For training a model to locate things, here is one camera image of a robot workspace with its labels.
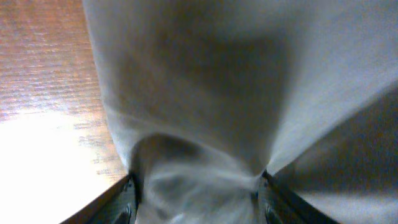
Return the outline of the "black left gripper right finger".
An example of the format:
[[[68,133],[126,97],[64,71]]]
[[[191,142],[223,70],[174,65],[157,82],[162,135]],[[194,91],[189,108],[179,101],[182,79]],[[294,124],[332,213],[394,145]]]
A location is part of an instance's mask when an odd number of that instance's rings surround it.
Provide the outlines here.
[[[338,224],[293,193],[268,172],[262,173],[257,191],[259,219],[266,224]]]

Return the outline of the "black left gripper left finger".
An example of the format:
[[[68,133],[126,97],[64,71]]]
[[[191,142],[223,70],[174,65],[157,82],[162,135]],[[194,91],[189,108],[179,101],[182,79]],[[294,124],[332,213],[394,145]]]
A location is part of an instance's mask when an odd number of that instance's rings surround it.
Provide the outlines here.
[[[139,185],[128,174],[62,224],[135,224]]]

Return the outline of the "grey shorts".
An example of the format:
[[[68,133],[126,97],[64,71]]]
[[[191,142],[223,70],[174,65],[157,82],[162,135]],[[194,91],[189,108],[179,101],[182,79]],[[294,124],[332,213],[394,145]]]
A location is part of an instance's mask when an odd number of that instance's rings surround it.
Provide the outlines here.
[[[397,2],[84,1],[136,223],[261,223],[262,173],[397,222]]]

